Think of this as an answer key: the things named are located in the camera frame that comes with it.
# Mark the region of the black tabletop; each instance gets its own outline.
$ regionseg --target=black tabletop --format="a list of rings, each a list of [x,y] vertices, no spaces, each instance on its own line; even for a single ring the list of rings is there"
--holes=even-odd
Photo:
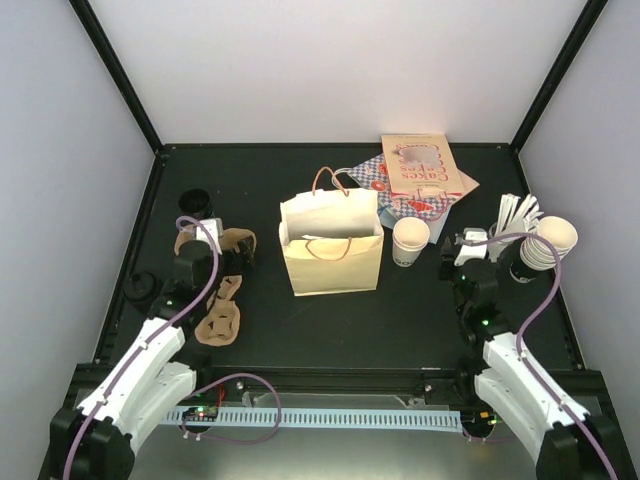
[[[242,313],[230,346],[215,348],[216,366],[295,369],[450,369],[468,352],[456,326],[451,286],[438,281],[439,247],[429,245],[416,264],[397,267],[391,235],[385,243],[378,289],[371,292],[294,297],[278,240],[280,202],[310,190],[318,169],[355,166],[381,153],[379,145],[210,145],[170,151],[136,270],[166,279],[180,215],[178,198],[205,188],[225,227],[248,228],[258,239],[255,271],[234,297]],[[480,183],[453,206],[445,235],[465,227],[488,228],[503,193],[523,194],[517,158],[504,146],[454,145],[458,168]],[[331,188],[330,177],[321,180]],[[543,300],[551,276],[521,285],[499,273],[500,306],[517,328]],[[144,320],[129,305],[120,313],[112,361],[131,344]],[[526,341],[543,366],[571,369],[572,333],[557,299],[531,328]]]

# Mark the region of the black frame post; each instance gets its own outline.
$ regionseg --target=black frame post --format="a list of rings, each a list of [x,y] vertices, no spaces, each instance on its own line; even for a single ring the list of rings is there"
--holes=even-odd
[[[96,17],[93,8],[91,8],[89,1],[69,0],[69,3],[71,3],[76,15],[82,22],[84,29],[87,31],[89,38],[93,42],[93,46],[98,51],[100,58],[102,58],[104,65],[111,74],[111,78],[113,78],[118,90],[120,90],[122,98],[124,98],[129,110],[131,110],[133,118],[138,122],[138,126],[147,139],[151,150],[157,154],[162,150],[164,144],[156,133],[155,128],[153,128],[153,124],[151,123],[147,112],[144,110],[142,102],[140,102],[136,91],[133,89],[133,85],[129,81],[129,77],[127,77],[120,60],[118,60],[118,56],[113,50],[113,47],[107,38],[107,34],[102,29],[102,25],[100,25],[100,21],[98,20],[98,17]]]
[[[569,70],[573,59],[576,58],[580,47],[582,47],[593,25],[596,23],[596,20],[598,20],[600,13],[602,13],[607,1],[608,0],[588,0],[582,9],[582,13],[578,17],[567,40],[564,42],[556,61],[553,62],[553,66],[547,74],[547,78],[544,79],[544,83],[529,107],[527,115],[524,117],[520,128],[518,128],[515,137],[513,137],[511,141],[511,148],[515,153],[519,153],[522,147],[524,147],[524,144],[527,142],[531,132],[533,132],[545,108],[547,108],[551,97],[558,88],[558,85],[560,85],[565,73]]]

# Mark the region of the gray floor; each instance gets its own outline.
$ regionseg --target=gray floor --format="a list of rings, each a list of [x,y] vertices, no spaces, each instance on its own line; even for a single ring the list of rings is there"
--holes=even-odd
[[[216,433],[255,438],[264,430]],[[506,428],[496,431],[505,433]],[[184,440],[177,427],[158,427],[139,452],[130,480],[484,478],[535,479],[535,468],[517,440],[479,445],[451,433],[282,429],[267,443],[238,447]]]

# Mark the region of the paper bag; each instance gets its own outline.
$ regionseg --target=paper bag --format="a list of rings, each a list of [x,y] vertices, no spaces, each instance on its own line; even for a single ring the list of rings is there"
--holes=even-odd
[[[280,204],[280,244],[296,296],[375,290],[384,232],[378,192],[316,190]]]

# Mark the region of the robotic arm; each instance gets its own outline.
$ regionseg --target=robotic arm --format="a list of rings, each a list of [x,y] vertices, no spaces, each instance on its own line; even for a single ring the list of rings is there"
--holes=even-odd
[[[196,231],[196,240],[181,246],[174,258],[171,278],[154,301],[136,340],[104,382],[77,409],[61,409],[50,426],[50,472],[63,478],[72,442],[87,422],[87,412],[97,409],[75,452],[73,480],[126,480],[140,447],[165,415],[189,396],[198,383],[197,364],[182,350],[185,340],[207,314],[207,300],[225,275],[253,266],[253,245],[246,239],[238,251],[222,252],[218,243],[219,219],[203,220],[210,235]],[[211,281],[212,248],[218,270]],[[167,325],[185,307],[199,301],[179,321]]]
[[[486,232],[477,229],[465,230],[464,236],[476,242],[487,239]],[[496,411],[529,452],[540,479],[609,478],[576,418],[597,439],[615,470],[622,472],[620,436],[613,423],[591,416],[524,343],[518,353],[517,337],[497,308],[496,267],[485,259],[486,248],[454,247],[447,239],[442,251],[440,278],[453,284],[459,328],[473,349],[456,372],[458,393],[468,403],[479,398]]]

